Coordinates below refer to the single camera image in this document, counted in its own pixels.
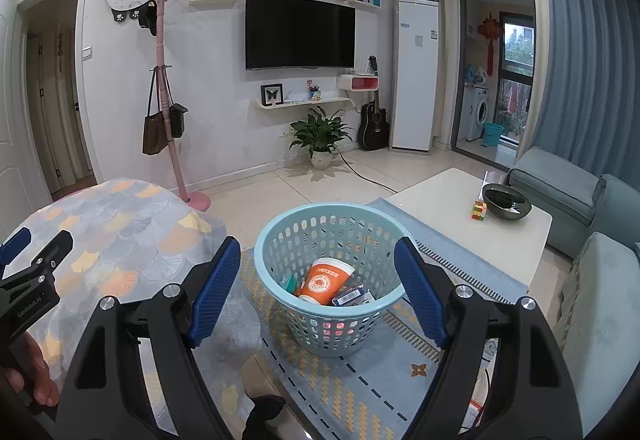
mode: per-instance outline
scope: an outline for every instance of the doorway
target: doorway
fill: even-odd
[[[460,0],[460,6],[460,78],[452,149],[509,170],[516,160],[529,111],[535,2]],[[486,19],[495,20],[502,32],[491,45],[479,30]],[[493,139],[488,138],[491,133],[496,134]]]
[[[24,11],[27,105],[53,201],[96,185],[76,84],[77,8],[78,0],[43,0]]]

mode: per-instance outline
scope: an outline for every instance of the coat rack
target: coat rack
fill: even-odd
[[[156,62],[158,66],[158,84],[160,89],[160,103],[162,105],[162,117],[164,118],[164,130],[168,141],[169,156],[174,167],[175,179],[178,183],[178,191],[182,201],[198,211],[206,211],[211,205],[209,197],[201,192],[188,193],[184,186],[178,152],[175,149],[175,141],[171,135],[171,121],[169,119],[169,95],[167,94],[166,65],[164,63],[164,2],[166,0],[156,0],[158,6],[156,20]]]

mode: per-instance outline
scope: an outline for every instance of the blue gripper pad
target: blue gripper pad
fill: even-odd
[[[191,348],[200,346],[202,340],[213,333],[240,267],[240,243],[231,238],[222,246],[225,244],[222,253],[216,254],[218,261],[192,305],[191,328],[187,335]]]
[[[26,227],[16,232],[4,245],[0,245],[0,265],[8,265],[31,243],[31,232]]]
[[[396,271],[409,296],[420,327],[424,334],[441,348],[449,339],[444,321],[444,308],[435,290],[412,253],[413,244],[399,240],[394,250]]]

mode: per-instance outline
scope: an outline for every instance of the washing machine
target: washing machine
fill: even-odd
[[[482,135],[488,112],[488,91],[478,86],[465,86],[458,139],[475,140]]]

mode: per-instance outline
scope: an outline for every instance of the orange paper cup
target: orange paper cup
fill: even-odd
[[[353,274],[354,268],[334,258],[318,258],[311,264],[306,281],[298,297],[303,301],[319,305],[329,304],[344,282]]]

